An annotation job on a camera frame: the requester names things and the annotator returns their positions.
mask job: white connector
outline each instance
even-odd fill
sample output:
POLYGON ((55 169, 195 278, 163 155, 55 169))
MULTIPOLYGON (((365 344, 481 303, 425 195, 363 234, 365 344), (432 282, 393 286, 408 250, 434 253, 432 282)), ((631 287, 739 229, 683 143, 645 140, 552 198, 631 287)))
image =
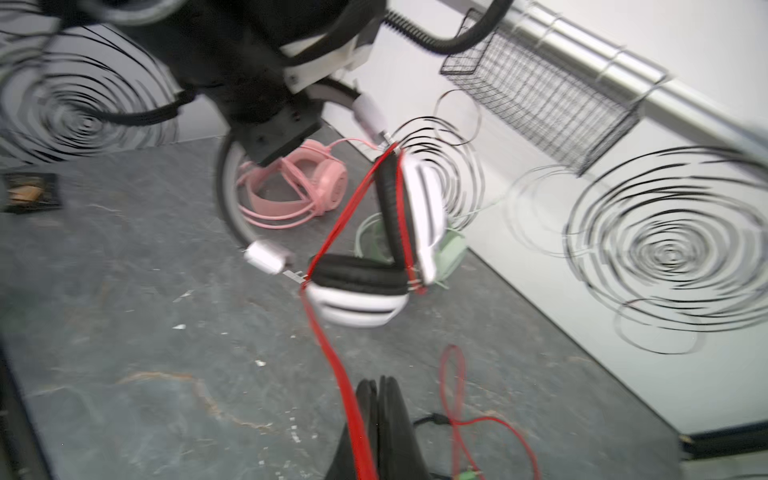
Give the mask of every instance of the white connector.
POLYGON ((260 238, 245 250, 245 260, 264 273, 277 275, 293 262, 293 253, 271 240, 260 238))
POLYGON ((388 143, 386 117, 374 102, 373 97, 368 94, 360 94, 352 103, 352 113, 355 116, 355 121, 375 145, 388 143))

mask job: green headphones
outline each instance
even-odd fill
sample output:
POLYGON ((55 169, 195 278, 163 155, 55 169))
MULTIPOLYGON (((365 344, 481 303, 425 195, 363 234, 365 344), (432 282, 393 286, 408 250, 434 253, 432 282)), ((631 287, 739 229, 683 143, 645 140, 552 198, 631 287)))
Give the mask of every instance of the green headphones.
MULTIPOLYGON (((435 262, 437 278, 435 283, 448 288, 445 281, 464 259, 467 242, 458 230, 448 228, 440 242, 435 262)), ((391 262, 392 257, 386 247, 386 236, 382 214, 373 214, 362 221, 355 234, 355 257, 365 257, 380 262, 391 262)))

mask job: metal rail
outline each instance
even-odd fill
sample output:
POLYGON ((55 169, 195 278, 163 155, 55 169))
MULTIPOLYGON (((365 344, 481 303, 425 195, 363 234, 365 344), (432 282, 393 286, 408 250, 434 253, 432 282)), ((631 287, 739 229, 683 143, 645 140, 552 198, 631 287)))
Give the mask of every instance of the metal rail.
MULTIPOLYGON (((490 0, 441 0, 465 14, 485 10, 490 0)), ((768 131, 750 125, 715 104, 666 69, 601 38, 536 2, 513 4, 505 27, 525 36, 595 81, 636 94, 644 116, 695 144, 731 147, 768 167, 768 131)))

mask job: wire mesh basket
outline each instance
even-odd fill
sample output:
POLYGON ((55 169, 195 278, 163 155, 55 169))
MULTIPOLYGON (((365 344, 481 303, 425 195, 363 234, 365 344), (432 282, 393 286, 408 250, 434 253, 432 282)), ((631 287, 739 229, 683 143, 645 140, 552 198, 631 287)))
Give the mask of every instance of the wire mesh basket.
MULTIPOLYGON (((481 16, 470 10, 460 31, 481 16)), ((641 119, 637 95, 601 83, 507 25, 447 57, 440 73, 577 174, 641 119)))

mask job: white wall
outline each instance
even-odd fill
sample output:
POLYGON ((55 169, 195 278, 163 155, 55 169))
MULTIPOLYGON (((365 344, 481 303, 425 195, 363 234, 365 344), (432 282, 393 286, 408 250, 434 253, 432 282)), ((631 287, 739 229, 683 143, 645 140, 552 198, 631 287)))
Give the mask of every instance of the white wall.
POLYGON ((768 478, 768 452, 712 458, 681 464, 685 480, 768 478))
MULTIPOLYGON (((392 6, 430 31, 453 36, 462 16, 434 0, 395 0, 392 6)), ((736 0, 721 8, 714 0, 550 0, 545 6, 633 51, 645 55, 689 85, 699 88, 742 118, 768 111, 768 2, 736 0)), ((442 58, 429 55, 389 30, 382 30, 369 62, 346 74, 374 95, 392 126, 431 114, 436 98, 454 86, 438 75, 442 58)), ((444 115, 470 131, 475 112, 467 102, 446 104, 444 115)), ((326 119, 343 134, 361 135, 346 112, 328 108, 326 119)), ((554 161, 487 111, 475 147, 485 166, 487 200, 534 167, 554 161)), ((605 171, 617 162, 688 142, 643 121, 595 166, 605 171)), ((568 218, 587 179, 556 177, 543 184, 537 197, 538 218, 509 201, 482 213, 466 231, 470 246, 515 288, 633 389, 681 432, 699 432, 768 419, 768 325, 743 331, 709 334, 701 351, 660 356, 629 346, 614 331, 614 312, 596 302, 562 258, 532 252, 506 225, 520 216, 542 248, 556 250, 561 236, 535 228, 543 220, 555 231, 568 218)), ((763 209, 768 206, 764 201, 763 209)), ((514 328, 515 315, 510 315, 514 328)), ((673 338, 685 343, 688 337, 673 338)))

